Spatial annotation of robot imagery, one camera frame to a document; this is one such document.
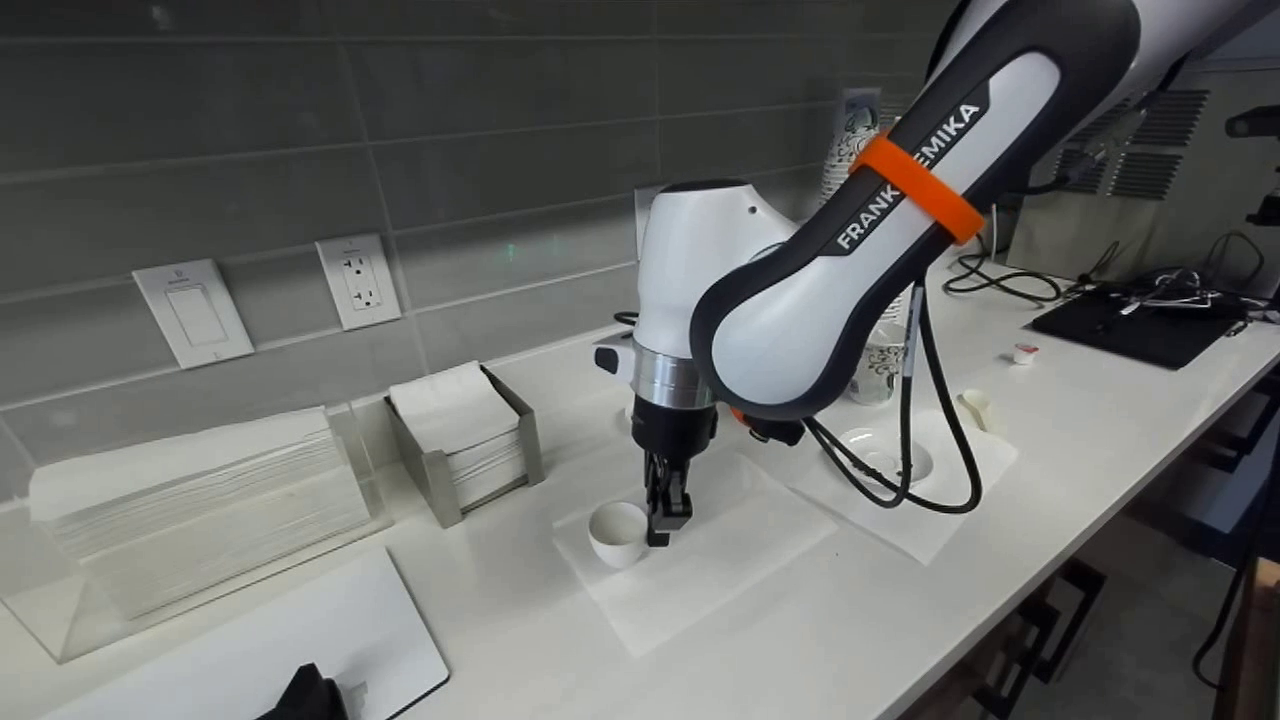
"light switch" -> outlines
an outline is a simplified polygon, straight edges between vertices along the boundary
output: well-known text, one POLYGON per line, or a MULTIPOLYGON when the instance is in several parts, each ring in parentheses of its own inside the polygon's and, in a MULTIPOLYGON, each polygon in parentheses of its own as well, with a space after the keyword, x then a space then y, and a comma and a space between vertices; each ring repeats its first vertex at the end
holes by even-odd
POLYGON ((212 260, 133 271, 181 370, 246 358, 246 332, 212 260))

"white table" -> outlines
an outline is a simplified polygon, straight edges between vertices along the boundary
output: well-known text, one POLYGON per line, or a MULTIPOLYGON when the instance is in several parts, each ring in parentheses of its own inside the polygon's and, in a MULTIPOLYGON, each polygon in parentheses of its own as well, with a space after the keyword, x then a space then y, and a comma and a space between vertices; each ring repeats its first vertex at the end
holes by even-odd
MULTIPOLYGON (((1010 476, 934 566, 924 570, 840 526, 649 658, 622 651, 554 556, 547 540, 554 510, 543 506, 551 488, 504 498, 450 531, 402 499, 413 512, 384 540, 450 663, 450 686, 407 718, 899 713, 1280 358, 1280 329, 1248 329, 1192 370, 1158 371, 1033 335, 1028 317, 1033 310, 1006 295, 934 295, 950 386, 982 387, 995 431, 1019 448, 1010 476), (1034 370, 1010 371, 995 360, 1016 339, 1044 349, 1034 370)), ((622 440, 617 414, 628 391, 589 370, 582 339, 513 358, 499 375, 538 414, 547 484, 572 456, 622 440)), ((810 474, 804 454, 789 460, 783 448, 761 454, 773 454, 766 468, 810 474)), ((34 718, 86 694, 266 592, 242 592, 65 669, 0 616, 0 718, 34 718)))

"small cup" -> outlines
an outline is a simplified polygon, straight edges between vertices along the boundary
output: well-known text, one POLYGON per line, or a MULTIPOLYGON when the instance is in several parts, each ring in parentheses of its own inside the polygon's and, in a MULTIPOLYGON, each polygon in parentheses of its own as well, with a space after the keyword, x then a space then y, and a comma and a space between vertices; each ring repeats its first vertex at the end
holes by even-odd
POLYGON ((642 528, 649 521, 637 506, 604 506, 589 521, 589 540, 599 566, 619 574, 649 556, 642 528))

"tile backsplash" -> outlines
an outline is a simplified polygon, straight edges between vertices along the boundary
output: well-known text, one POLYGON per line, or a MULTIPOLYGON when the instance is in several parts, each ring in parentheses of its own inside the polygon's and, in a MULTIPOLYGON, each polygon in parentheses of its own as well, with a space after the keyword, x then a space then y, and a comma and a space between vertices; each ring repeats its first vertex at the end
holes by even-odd
POLYGON ((547 345, 637 304, 632 193, 810 207, 836 91, 924 76, 938 0, 0 5, 0 499, 32 465, 547 345), (311 242, 378 234, 339 332, 311 242), (256 339, 181 371, 127 271, 221 260, 256 339))

